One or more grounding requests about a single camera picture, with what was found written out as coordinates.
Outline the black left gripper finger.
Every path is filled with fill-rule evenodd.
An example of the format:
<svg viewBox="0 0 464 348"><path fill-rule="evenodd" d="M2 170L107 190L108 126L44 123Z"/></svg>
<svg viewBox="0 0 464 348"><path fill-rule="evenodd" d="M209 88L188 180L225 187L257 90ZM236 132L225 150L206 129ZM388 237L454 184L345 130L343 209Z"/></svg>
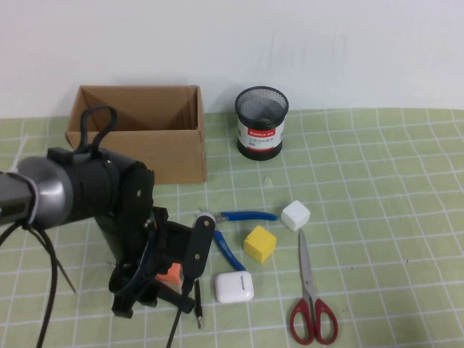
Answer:
<svg viewBox="0 0 464 348"><path fill-rule="evenodd" d="M120 318L130 319L133 317L133 305L136 301L136 296L133 290L130 291L114 291L114 299L112 303L112 312Z"/></svg>

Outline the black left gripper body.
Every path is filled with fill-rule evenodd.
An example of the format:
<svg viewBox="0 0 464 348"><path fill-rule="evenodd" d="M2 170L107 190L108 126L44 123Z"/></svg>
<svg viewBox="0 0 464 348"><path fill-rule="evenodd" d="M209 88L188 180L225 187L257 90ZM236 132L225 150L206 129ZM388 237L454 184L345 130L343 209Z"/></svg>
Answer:
<svg viewBox="0 0 464 348"><path fill-rule="evenodd" d="M118 217L108 227L108 244L116 266L109 290L130 291L135 302L156 303L163 299L181 303L183 296L156 279L165 275L174 263L182 263L191 228L168 220L165 208L153 207L144 221Z"/></svg>

